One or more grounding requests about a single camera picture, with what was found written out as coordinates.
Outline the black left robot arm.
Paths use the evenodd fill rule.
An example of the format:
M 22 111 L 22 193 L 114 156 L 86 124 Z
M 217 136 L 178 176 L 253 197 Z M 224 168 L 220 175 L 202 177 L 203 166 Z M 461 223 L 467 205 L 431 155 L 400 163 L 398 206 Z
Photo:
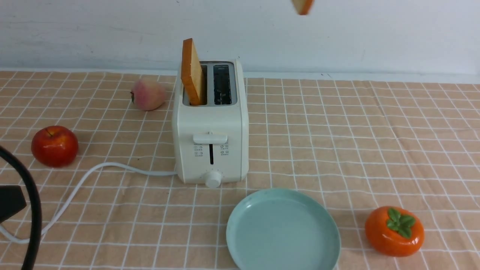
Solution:
M 0 223 L 10 219 L 26 207 L 21 186 L 0 187 Z

